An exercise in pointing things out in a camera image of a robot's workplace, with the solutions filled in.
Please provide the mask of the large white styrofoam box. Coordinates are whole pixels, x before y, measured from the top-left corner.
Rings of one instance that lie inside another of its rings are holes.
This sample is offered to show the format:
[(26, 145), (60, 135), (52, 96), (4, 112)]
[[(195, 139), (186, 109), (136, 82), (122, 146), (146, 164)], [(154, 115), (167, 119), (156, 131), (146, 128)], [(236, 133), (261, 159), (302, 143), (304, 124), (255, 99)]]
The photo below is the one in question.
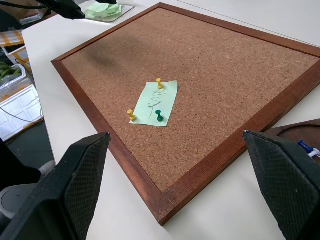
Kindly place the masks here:
[(0, 138), (5, 142), (43, 119), (38, 92), (30, 85), (0, 103)]

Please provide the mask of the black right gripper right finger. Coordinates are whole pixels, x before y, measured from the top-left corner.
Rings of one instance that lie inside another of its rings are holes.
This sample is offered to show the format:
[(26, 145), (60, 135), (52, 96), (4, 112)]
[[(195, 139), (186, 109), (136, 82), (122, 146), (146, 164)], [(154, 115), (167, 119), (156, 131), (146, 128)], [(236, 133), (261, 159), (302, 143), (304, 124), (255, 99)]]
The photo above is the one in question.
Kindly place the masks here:
[(243, 133), (260, 191), (286, 240), (320, 240), (320, 163), (297, 143)]

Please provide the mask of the green paper note with scribble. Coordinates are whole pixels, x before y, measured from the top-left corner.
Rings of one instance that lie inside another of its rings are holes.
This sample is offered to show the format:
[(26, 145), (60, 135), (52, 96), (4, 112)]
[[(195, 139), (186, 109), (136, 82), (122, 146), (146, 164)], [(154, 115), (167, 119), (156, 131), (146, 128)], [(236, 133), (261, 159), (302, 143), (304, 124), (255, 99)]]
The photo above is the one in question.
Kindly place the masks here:
[[(147, 82), (137, 101), (133, 114), (137, 120), (131, 124), (166, 127), (178, 93), (176, 80), (163, 82), (163, 89), (158, 89), (156, 82)], [(163, 121), (157, 121), (156, 110), (161, 110)]]

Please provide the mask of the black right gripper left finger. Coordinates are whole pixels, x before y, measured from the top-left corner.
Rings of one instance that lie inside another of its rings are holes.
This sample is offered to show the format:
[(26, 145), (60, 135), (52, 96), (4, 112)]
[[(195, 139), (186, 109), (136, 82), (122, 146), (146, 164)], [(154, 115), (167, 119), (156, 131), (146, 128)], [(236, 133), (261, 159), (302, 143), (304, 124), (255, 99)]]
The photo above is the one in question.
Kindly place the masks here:
[(110, 140), (103, 132), (72, 144), (8, 225), (0, 228), (0, 240), (86, 240)]

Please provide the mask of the dark brown wooden tray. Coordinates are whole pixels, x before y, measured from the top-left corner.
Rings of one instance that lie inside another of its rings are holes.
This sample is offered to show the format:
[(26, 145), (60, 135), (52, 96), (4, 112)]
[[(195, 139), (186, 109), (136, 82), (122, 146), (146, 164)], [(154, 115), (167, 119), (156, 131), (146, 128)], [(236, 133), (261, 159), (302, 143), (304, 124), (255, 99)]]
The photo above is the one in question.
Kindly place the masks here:
[(304, 145), (320, 150), (320, 119), (271, 128), (264, 133), (268, 136), (283, 138), (286, 142), (294, 142), (296, 145), (290, 145), (289, 150), (298, 155), (290, 155), (285, 149), (281, 148), (280, 156), (270, 157), (260, 162), (262, 170), (271, 166), (278, 168), (295, 165), (299, 169), (311, 169), (320, 172), (320, 158), (317, 156), (307, 157), (305, 149), (297, 144), (299, 141), (303, 141)]

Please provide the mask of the yellow and white carton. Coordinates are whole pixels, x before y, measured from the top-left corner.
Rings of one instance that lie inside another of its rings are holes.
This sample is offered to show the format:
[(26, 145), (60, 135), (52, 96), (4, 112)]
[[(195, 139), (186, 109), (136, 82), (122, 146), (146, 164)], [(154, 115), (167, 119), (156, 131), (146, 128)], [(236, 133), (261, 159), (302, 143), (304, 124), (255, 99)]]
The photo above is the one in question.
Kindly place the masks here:
[(23, 45), (24, 43), (22, 30), (0, 32), (0, 47)]

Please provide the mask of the blue push pin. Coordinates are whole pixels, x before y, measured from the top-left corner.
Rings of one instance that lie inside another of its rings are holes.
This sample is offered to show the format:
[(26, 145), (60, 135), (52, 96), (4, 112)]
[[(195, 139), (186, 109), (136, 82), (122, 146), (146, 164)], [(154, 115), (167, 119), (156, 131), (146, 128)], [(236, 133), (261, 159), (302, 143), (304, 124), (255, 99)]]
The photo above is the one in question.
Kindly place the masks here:
[(300, 140), (298, 143), (297, 143), (300, 147), (302, 147), (306, 152), (310, 153), (313, 151), (313, 148), (308, 146), (306, 143), (304, 143), (303, 140)]

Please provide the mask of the wood framed cork board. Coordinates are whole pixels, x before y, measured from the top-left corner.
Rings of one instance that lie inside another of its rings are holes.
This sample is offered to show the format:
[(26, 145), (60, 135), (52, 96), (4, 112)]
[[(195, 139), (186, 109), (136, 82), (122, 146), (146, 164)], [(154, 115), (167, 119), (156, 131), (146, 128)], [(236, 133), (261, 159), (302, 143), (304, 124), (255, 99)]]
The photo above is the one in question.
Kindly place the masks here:
[[(158, 3), (55, 69), (160, 225), (320, 85), (320, 46)], [(130, 123), (147, 82), (177, 81), (166, 126)]]

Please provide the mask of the green banana bunch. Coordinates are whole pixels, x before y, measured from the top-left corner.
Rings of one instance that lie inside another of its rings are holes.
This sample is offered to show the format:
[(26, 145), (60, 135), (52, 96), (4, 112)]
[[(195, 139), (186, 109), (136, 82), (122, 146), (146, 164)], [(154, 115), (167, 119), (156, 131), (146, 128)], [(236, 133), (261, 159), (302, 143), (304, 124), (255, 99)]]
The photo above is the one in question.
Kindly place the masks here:
[(12, 67), (5, 62), (0, 62), (0, 79), (11, 75), (20, 77), (22, 75), (22, 70), (19, 67)]

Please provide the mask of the styrofoam box with bananas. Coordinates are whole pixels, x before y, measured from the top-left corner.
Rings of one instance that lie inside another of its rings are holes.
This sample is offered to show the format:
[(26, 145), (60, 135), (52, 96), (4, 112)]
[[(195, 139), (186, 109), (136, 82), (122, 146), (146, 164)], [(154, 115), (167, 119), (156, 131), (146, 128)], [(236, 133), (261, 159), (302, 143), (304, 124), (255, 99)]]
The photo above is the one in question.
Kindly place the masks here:
[(4, 89), (13, 85), (19, 81), (24, 80), (27, 77), (26, 70), (21, 64), (15, 64), (11, 67), (19, 67), (22, 71), (21, 76), (7, 75), (4, 78), (0, 78), (0, 89)]

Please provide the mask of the brown cardboard box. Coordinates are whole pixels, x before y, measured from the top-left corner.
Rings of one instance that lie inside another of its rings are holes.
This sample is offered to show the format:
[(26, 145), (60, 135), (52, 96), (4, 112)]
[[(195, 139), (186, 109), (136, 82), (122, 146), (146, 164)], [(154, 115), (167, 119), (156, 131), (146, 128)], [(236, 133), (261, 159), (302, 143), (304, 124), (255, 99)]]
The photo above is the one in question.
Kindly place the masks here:
[[(27, 7), (39, 7), (41, 4), (36, 0), (0, 0), (0, 2), (8, 2)], [(0, 4), (0, 10), (6, 12), (15, 18), (21, 25), (41, 22), (56, 15), (55, 12), (48, 8), (43, 9), (23, 9)]]

